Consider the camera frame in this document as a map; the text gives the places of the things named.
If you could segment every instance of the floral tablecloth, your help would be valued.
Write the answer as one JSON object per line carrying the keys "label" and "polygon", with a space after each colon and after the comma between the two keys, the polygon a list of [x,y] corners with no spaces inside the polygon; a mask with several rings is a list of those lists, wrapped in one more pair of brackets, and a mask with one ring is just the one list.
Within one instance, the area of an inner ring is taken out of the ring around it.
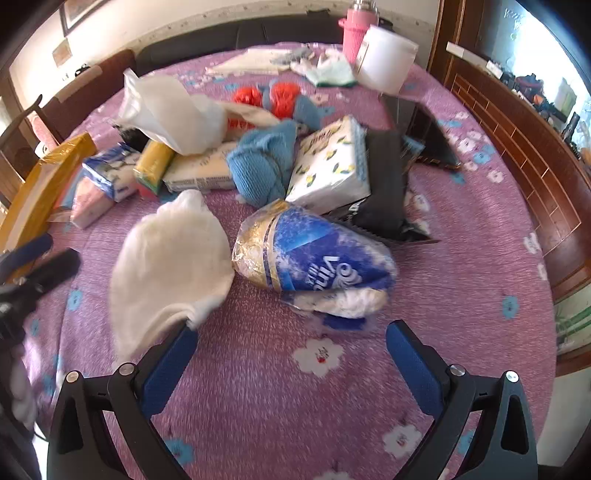
{"label": "floral tablecloth", "polygon": [[[238,86],[273,78],[205,73],[235,54],[154,74],[173,75],[191,93],[224,100]],[[370,127],[388,127],[376,92],[360,86],[315,89],[292,73],[281,78],[321,103],[325,125],[352,113]],[[424,70],[413,66],[401,96],[432,111],[464,164],[455,174],[427,166],[411,170],[408,215],[440,243],[393,249],[400,276],[372,333],[314,333],[275,293],[236,276],[226,303],[202,327],[197,352],[168,406],[152,419],[192,478],[393,478],[431,423],[385,348],[385,327],[399,318],[449,363],[478,375],[518,372],[535,432],[541,433],[556,336],[540,246],[517,184],[478,122]],[[77,132],[89,131],[99,148],[113,145],[119,138],[108,119],[121,100],[119,92]],[[233,191],[212,192],[206,201],[232,244],[253,208]],[[86,377],[113,371],[111,270],[127,232],[157,207],[135,196],[87,230],[69,224],[51,229],[54,249],[77,249],[83,265],[26,324],[25,360],[45,429],[69,370]],[[108,421],[113,426],[112,417]],[[459,466],[474,426],[472,418],[441,478]],[[116,427],[113,438],[129,474],[141,478]]]}

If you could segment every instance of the blue tissue package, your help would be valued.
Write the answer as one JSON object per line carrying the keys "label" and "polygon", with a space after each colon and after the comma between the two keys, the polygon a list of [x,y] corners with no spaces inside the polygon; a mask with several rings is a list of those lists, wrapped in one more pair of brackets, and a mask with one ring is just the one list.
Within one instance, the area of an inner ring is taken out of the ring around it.
{"label": "blue tissue package", "polygon": [[397,275],[382,243],[283,200],[244,220],[232,261],[256,285],[335,329],[359,329],[386,304]]}
{"label": "blue tissue package", "polygon": [[127,198],[137,191],[134,168],[139,159],[139,152],[125,144],[87,158],[82,168],[98,188],[116,202]]}

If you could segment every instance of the white plastic container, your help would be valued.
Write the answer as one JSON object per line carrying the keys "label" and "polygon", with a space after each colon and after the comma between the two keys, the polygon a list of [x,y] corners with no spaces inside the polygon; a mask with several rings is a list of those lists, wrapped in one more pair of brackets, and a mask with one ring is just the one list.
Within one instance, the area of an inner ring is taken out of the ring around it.
{"label": "white plastic container", "polygon": [[415,42],[372,25],[363,38],[355,60],[358,82],[387,95],[397,95],[417,51]]}

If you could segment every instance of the wooden cabinet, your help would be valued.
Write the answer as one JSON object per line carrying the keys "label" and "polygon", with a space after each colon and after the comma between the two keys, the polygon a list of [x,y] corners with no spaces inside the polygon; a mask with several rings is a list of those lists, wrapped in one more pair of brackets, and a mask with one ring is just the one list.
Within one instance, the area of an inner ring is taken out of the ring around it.
{"label": "wooden cabinet", "polygon": [[515,177],[540,240],[554,301],[591,282],[591,179],[558,133],[505,85],[457,58],[445,79]]}

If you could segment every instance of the pink thermos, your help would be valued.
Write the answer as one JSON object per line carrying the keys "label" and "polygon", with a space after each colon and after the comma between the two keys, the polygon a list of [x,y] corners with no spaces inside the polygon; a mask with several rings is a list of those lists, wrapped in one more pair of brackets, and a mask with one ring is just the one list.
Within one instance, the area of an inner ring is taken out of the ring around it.
{"label": "pink thermos", "polygon": [[341,18],[343,27],[343,53],[349,63],[355,63],[357,52],[370,25],[378,25],[379,12],[373,0],[354,0],[347,10],[347,18]]}

